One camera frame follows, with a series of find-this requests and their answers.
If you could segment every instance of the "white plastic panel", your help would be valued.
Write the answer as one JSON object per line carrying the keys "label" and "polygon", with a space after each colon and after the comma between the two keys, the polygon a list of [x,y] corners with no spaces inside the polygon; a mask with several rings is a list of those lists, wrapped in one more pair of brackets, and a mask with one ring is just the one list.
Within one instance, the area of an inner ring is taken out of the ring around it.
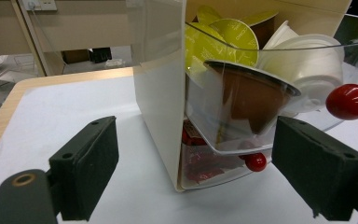
{"label": "white plastic panel", "polygon": [[175,186],[185,104],[184,3],[127,1],[136,101]]}

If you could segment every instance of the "red knob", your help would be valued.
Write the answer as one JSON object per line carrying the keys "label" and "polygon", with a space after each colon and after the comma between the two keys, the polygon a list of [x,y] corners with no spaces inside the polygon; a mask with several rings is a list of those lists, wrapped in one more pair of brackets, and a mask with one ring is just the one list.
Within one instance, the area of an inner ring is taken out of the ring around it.
{"label": "red knob", "polygon": [[342,85],[327,96],[327,110],[338,119],[358,119],[358,85]]}
{"label": "red knob", "polygon": [[246,166],[253,172],[263,171],[267,166],[267,159],[263,153],[255,153],[240,156],[245,161]]}

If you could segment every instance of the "white table surface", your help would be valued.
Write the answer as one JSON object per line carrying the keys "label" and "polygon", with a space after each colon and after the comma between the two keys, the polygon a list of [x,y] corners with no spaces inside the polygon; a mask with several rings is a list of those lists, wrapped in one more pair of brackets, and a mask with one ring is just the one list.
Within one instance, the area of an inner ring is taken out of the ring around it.
{"label": "white table surface", "polygon": [[[0,140],[0,183],[23,170],[48,170],[48,158],[73,135],[111,115],[120,158],[89,223],[329,223],[312,217],[272,164],[220,186],[176,192],[135,102],[132,77],[28,90]],[[358,150],[358,120],[328,133]],[[358,223],[358,213],[334,223]]]}

